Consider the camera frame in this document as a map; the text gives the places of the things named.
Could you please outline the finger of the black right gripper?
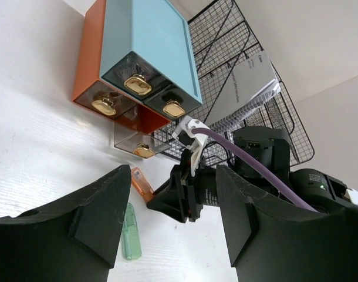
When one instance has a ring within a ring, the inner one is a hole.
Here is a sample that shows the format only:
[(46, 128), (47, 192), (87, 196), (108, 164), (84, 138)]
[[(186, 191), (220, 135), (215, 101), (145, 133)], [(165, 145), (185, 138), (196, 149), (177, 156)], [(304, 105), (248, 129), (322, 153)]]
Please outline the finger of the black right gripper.
[(197, 203), (194, 178), (186, 164), (172, 168), (170, 178), (157, 189), (146, 206), (180, 223), (200, 218), (203, 205)]

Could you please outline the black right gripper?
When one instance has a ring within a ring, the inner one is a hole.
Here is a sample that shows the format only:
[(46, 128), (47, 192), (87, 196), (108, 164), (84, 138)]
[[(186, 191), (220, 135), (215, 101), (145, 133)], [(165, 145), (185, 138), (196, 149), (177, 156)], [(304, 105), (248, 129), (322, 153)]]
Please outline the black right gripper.
[(237, 157), (242, 159), (245, 163), (251, 166), (254, 170), (256, 170), (261, 176), (263, 176), (270, 184), (272, 184), (277, 190), (279, 190), (287, 199), (291, 199), (291, 189), (277, 176), (275, 176), (268, 168), (266, 168), (261, 162), (256, 160), (253, 156), (239, 148), (238, 146), (231, 143), (226, 138), (220, 136), (209, 128), (193, 128), (193, 134), (203, 134), (207, 135), (218, 143), (223, 145)]

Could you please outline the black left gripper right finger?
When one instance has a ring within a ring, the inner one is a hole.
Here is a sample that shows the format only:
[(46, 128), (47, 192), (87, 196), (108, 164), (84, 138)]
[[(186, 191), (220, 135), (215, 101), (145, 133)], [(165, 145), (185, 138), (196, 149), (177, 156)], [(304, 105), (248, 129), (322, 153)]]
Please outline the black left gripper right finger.
[(216, 183), (255, 211), (253, 223), (222, 221), (239, 281), (358, 281), (358, 205), (309, 211), (243, 182), (226, 166), (216, 170)]

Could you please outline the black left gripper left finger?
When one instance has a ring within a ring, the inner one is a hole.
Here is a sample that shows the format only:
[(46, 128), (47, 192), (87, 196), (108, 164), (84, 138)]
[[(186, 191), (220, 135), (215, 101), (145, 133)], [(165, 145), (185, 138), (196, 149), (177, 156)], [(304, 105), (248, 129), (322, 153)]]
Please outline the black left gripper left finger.
[(48, 204), (0, 217), (0, 281), (106, 281), (130, 186), (124, 164)]

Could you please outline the orange highlighter marker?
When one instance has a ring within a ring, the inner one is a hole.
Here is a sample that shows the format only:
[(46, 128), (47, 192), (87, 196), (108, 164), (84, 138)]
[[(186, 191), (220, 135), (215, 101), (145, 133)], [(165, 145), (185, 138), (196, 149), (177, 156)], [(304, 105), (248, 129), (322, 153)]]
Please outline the orange highlighter marker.
[(131, 183), (145, 203), (155, 197), (152, 186), (138, 167), (131, 170)]

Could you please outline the green highlighter marker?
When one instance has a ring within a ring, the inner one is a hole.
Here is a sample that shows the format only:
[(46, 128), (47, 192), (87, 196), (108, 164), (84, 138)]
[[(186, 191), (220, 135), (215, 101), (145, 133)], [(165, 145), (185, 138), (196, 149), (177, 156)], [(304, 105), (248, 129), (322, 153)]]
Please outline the green highlighter marker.
[(122, 228), (123, 255), (128, 261), (141, 257), (141, 243), (137, 226), (136, 214), (131, 203), (127, 204)]

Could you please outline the white Canon paper booklet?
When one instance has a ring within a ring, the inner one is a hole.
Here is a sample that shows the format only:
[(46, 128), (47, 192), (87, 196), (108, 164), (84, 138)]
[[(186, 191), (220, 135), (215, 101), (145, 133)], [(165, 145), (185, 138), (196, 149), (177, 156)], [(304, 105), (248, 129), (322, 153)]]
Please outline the white Canon paper booklet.
[(244, 119), (281, 91), (271, 60), (265, 51), (237, 64), (216, 98), (205, 124)]

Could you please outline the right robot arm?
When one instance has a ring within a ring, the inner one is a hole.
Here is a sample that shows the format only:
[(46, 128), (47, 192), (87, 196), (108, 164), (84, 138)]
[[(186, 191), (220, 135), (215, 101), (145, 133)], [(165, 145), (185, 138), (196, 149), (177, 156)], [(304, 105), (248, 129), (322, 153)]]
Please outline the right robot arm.
[[(330, 214), (338, 207), (350, 207), (347, 186), (334, 177), (313, 169), (290, 170), (290, 140), (283, 129), (263, 126), (243, 127), (233, 132), (228, 140), (215, 132), (209, 145), (218, 145), (233, 153), (236, 148), (243, 150), (244, 156), (234, 156), (228, 167), (240, 175), (243, 189), (256, 186), (282, 201), (288, 199), (284, 191), (291, 190), (315, 210)], [(200, 218), (204, 206), (217, 206), (222, 211), (224, 222), (242, 219), (255, 222), (255, 211), (250, 203), (242, 204), (236, 196), (226, 191), (223, 184), (216, 183), (216, 169), (203, 164), (190, 171), (190, 157), (193, 153), (186, 149), (180, 164), (175, 165), (170, 178), (161, 185), (147, 202), (147, 208), (185, 223)]]

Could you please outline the teal wooden drawer box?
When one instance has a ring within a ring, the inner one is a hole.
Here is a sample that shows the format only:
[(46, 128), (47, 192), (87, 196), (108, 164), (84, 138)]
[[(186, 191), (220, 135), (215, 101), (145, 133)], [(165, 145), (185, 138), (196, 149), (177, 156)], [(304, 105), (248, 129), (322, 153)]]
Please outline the teal wooden drawer box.
[(88, 9), (73, 102), (97, 80), (169, 123), (202, 105), (189, 26), (168, 1), (96, 1)]

